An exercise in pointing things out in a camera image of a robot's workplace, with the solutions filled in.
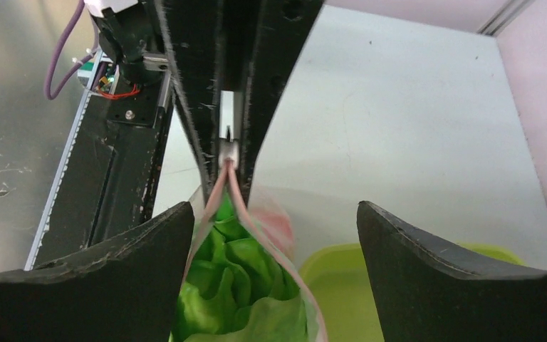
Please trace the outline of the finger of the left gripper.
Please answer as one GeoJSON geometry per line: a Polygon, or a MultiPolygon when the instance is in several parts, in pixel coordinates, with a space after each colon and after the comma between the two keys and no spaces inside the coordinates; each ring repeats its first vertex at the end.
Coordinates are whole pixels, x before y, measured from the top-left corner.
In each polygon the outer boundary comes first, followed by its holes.
{"type": "Polygon", "coordinates": [[[240,193],[250,198],[256,161],[323,1],[257,1],[240,92],[240,193]]]}
{"type": "Polygon", "coordinates": [[[219,175],[225,1],[156,1],[179,119],[204,198],[219,175]]]}

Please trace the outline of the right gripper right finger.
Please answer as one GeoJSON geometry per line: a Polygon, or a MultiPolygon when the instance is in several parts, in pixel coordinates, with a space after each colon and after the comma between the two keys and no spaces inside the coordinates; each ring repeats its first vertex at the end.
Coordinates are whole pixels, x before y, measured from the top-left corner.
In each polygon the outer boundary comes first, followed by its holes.
{"type": "Polygon", "coordinates": [[[372,202],[357,230],[386,341],[547,341],[547,271],[473,252],[372,202]]]}

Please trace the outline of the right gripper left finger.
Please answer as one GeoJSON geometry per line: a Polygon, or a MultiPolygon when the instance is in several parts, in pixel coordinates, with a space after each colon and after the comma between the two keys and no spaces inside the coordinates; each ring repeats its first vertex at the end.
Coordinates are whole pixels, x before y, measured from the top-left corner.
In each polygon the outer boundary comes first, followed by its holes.
{"type": "Polygon", "coordinates": [[[167,341],[192,240],[180,202],[37,269],[0,273],[0,341],[167,341]]]}

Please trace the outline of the green lettuce head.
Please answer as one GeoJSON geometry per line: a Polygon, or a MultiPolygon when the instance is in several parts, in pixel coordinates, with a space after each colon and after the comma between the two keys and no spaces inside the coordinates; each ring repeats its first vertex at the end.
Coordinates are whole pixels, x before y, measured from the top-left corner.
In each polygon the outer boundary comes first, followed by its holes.
{"type": "Polygon", "coordinates": [[[307,341],[298,284],[240,224],[228,195],[180,290],[170,341],[307,341]]]}

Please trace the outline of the clear pink zip bag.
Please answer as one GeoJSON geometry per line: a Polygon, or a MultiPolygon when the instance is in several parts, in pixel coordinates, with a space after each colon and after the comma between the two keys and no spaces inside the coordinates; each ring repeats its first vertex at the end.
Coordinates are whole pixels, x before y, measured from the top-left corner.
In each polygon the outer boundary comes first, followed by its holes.
{"type": "Polygon", "coordinates": [[[190,203],[195,225],[171,341],[327,341],[319,305],[293,263],[288,215],[247,207],[236,170],[239,147],[224,139],[208,198],[190,203]]]}

